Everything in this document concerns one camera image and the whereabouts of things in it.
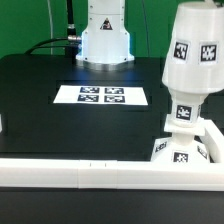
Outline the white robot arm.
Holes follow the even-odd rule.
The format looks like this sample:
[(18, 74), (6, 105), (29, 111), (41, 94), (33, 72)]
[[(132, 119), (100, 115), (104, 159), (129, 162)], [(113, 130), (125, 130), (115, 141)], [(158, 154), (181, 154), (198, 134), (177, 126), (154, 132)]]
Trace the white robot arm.
[(81, 35), (77, 64), (98, 71), (131, 67), (135, 58), (124, 19), (125, 0), (88, 0), (88, 24)]

